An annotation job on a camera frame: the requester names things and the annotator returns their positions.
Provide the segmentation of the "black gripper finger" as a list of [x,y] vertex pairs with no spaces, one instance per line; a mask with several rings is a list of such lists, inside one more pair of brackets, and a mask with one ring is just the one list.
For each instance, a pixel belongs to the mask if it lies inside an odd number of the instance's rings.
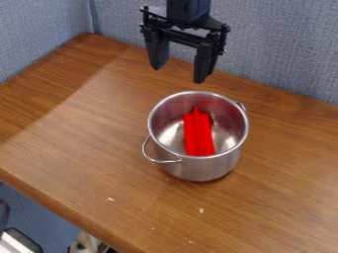
[[147,30],[144,33],[150,64],[160,70],[170,60],[170,40],[160,31]]
[[194,58],[194,82],[201,84],[206,77],[213,73],[218,59],[218,49],[210,43],[203,43],[197,49]]

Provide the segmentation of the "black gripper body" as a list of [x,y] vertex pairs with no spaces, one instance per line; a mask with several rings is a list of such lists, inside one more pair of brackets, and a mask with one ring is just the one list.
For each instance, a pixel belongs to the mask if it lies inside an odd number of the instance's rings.
[[170,41],[190,47],[210,43],[223,53],[231,28],[210,16],[210,7],[210,4],[144,5],[142,33],[160,31]]

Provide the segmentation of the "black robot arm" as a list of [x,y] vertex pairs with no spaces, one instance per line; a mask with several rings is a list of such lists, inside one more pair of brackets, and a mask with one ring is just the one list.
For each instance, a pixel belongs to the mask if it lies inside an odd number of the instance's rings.
[[140,32],[151,66],[155,70],[166,66],[172,42],[195,48],[193,81],[197,84],[213,74],[231,32],[231,27],[210,16],[210,7],[211,0],[167,0],[164,7],[140,8]]

